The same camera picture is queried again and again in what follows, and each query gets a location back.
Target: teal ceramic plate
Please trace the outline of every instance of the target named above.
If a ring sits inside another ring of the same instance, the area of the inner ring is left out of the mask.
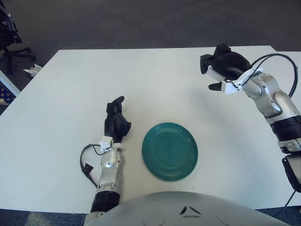
[[[153,175],[161,180],[177,181],[187,177],[195,168],[198,147],[187,129],[165,122],[154,126],[145,135],[142,157]]]

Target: black cable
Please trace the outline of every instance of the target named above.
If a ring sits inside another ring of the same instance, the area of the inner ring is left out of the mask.
[[[87,149],[89,149],[90,147],[93,147],[93,148],[94,148],[94,151],[95,151],[95,153],[96,153],[97,155],[103,155],[103,154],[105,154],[105,152],[102,153],[102,154],[99,154],[99,153],[96,151],[95,146],[100,147],[100,145],[89,144],[89,145],[87,145],[87,146],[85,146],[85,147],[83,148],[83,150],[81,151],[81,154],[80,154],[79,164],[80,164],[81,171],[82,171],[82,172],[85,174],[85,176],[92,182],[92,184],[97,188],[97,184],[95,183],[95,181],[93,180],[93,178],[90,176],[90,172],[91,172],[91,170],[93,169],[93,167],[90,166],[90,165],[87,164],[87,163],[86,163],[85,166],[84,166],[83,161],[82,161],[82,157],[83,157],[84,152],[85,152]]]
[[[97,146],[97,147],[100,147],[100,145],[91,145],[93,148],[94,148],[94,151],[95,151],[95,153],[97,154],[97,155],[103,155],[104,153],[102,153],[102,154],[99,154],[97,151],[96,151],[96,149],[95,149],[95,146]]]
[[[275,217],[277,215],[279,215],[280,213],[282,213],[282,211],[284,211],[284,209],[287,207],[288,203],[291,201],[291,199],[293,198],[293,195],[296,193],[296,191],[293,192],[293,194],[291,195],[291,197],[289,198],[289,200],[287,201],[287,203],[285,204],[285,206],[281,209],[281,211],[279,211],[277,214],[275,214],[272,217]]]
[[[235,87],[235,88],[237,88],[238,89],[238,86],[237,85],[235,85],[235,83],[234,82],[232,82],[232,81],[229,81],[228,79],[225,79],[224,80],[226,83],[232,83],[232,85]]]
[[[297,84],[298,84],[298,67],[297,65],[295,64],[295,62],[287,55],[284,55],[284,54],[280,54],[280,53],[272,53],[272,54],[267,54],[267,55],[264,55],[260,58],[258,58],[257,60],[255,60],[252,64],[251,64],[251,67],[253,67],[257,62],[259,62],[260,60],[262,60],[259,65],[256,67],[256,69],[254,70],[254,72],[249,76],[249,78],[244,82],[243,85],[245,85],[252,77],[255,76],[255,73],[256,73],[256,70],[259,68],[259,66],[264,62],[266,61],[267,59],[271,58],[271,57],[274,57],[274,56],[279,56],[279,57],[284,57],[285,59],[287,59],[289,62],[291,62],[291,64],[293,65],[293,70],[294,70],[294,81],[293,81],[293,85],[292,85],[292,88],[291,88],[291,91],[289,93],[289,97],[292,97],[296,88],[297,88]]]

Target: robotic hand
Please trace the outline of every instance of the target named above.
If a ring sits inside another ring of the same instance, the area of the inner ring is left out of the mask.
[[[262,73],[262,68],[254,70],[242,55],[232,52],[224,44],[217,46],[213,56],[201,56],[200,67],[202,74],[207,73],[219,82],[209,85],[209,89],[225,94],[243,90],[255,102],[278,138],[281,151],[289,154],[282,163],[292,187],[301,192],[301,116],[276,79]]]
[[[124,149],[121,141],[131,129],[131,123],[122,115],[124,97],[121,96],[107,104],[107,118],[104,122],[104,136],[99,142],[103,155],[101,159],[102,174],[96,185],[96,194],[91,213],[85,224],[106,213],[119,204],[121,193],[121,168]]]

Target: gray carpet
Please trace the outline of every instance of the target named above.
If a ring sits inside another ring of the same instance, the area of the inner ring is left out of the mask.
[[[301,50],[300,0],[3,0],[37,63],[59,49],[183,48],[271,45]],[[22,90],[29,59],[15,59],[8,77]],[[0,63],[5,72],[6,62]],[[0,106],[0,113],[5,107]],[[273,215],[275,209],[261,210]],[[297,207],[279,219],[301,225]],[[0,210],[1,226],[82,225],[84,215]]]

